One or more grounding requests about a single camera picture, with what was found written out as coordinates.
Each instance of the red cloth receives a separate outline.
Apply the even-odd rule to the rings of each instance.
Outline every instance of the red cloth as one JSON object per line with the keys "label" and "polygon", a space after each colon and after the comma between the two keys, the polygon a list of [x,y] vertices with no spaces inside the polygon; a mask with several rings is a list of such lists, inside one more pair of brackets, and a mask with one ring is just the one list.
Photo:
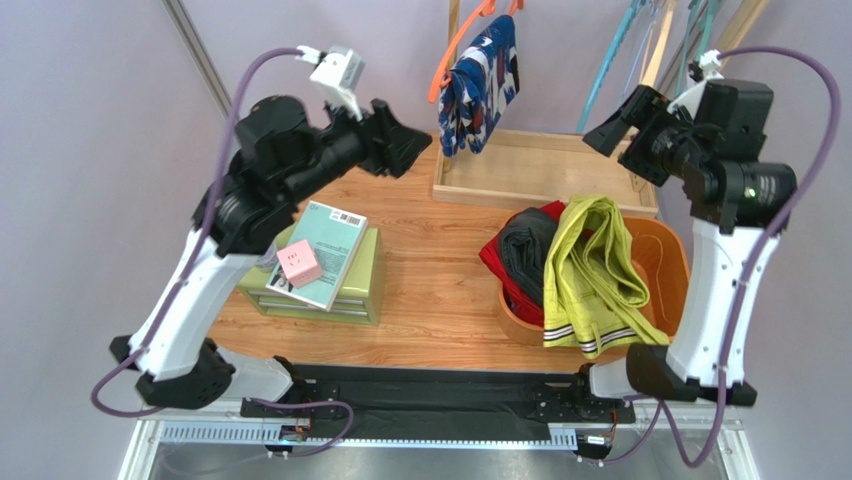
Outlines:
{"label": "red cloth", "polygon": [[[562,211],[565,210],[565,204],[556,201],[548,203],[539,210],[558,222]],[[503,262],[500,261],[500,255],[497,253],[497,237],[498,235],[495,235],[490,242],[482,247],[482,250],[479,251],[479,258],[491,270],[491,273],[503,282],[503,292],[511,300],[514,307],[512,311],[515,316],[529,324],[544,327],[544,312],[541,310],[541,307],[536,305],[527,294],[521,291],[521,288],[506,273],[506,268],[503,266]]]}

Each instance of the wooden tabletop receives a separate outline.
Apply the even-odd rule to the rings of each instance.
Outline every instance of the wooden tabletop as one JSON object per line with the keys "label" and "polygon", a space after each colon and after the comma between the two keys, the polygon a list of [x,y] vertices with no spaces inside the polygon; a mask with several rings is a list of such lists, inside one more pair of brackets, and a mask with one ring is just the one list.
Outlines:
{"label": "wooden tabletop", "polygon": [[497,279],[478,254],[513,212],[433,201],[437,154],[435,141],[398,180],[356,169],[313,197],[381,230],[388,271],[378,327],[264,317],[234,292],[210,336],[237,352],[298,363],[548,372],[587,363],[578,349],[519,345],[500,330]]}

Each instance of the pink cube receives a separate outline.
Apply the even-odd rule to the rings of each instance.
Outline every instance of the pink cube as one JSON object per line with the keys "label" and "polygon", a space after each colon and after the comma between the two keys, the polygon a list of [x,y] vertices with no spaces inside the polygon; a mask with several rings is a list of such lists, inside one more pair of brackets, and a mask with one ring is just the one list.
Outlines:
{"label": "pink cube", "polygon": [[281,270],[294,287],[301,287],[322,276],[314,249],[307,240],[298,242],[278,251]]}

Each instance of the green drawer box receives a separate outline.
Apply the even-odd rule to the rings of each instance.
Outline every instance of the green drawer box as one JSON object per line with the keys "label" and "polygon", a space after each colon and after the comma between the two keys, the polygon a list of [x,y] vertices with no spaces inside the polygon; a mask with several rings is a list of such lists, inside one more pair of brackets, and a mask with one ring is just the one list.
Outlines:
{"label": "green drawer box", "polygon": [[[278,248],[287,245],[293,228],[295,225],[275,238]],[[329,312],[267,290],[266,281],[270,273],[261,272],[257,268],[251,269],[240,280],[237,290],[262,315],[378,325],[385,295],[385,270],[382,236],[378,228],[372,227],[364,232],[361,245],[352,259],[352,265]]]}

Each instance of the folded clothes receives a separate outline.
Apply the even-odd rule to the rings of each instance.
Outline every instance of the folded clothes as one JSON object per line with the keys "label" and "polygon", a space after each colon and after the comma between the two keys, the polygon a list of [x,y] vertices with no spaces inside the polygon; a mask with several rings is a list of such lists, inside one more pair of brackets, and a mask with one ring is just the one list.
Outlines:
{"label": "folded clothes", "polygon": [[528,208],[497,236],[506,273],[538,306],[544,305],[544,262],[558,226],[546,213]]}
{"label": "folded clothes", "polygon": [[632,237],[615,201],[579,195],[562,212],[544,269],[544,345],[587,358],[631,343],[668,344],[638,308],[648,287],[631,263]]}
{"label": "folded clothes", "polygon": [[497,17],[474,38],[449,76],[438,102],[444,156],[452,157],[465,143],[479,153],[520,90],[512,17]]}
{"label": "folded clothes", "polygon": [[[547,214],[554,221],[559,220],[562,211],[565,210],[565,205],[562,202],[556,201],[541,207],[541,211]],[[521,288],[509,277],[506,269],[503,267],[503,262],[500,261],[498,251],[499,234],[491,239],[482,250],[479,251],[479,258],[488,267],[488,270],[503,283],[503,290],[506,296],[507,303],[512,308],[512,313],[522,321],[530,325],[544,326],[544,311],[541,306],[536,303],[521,290]]]}

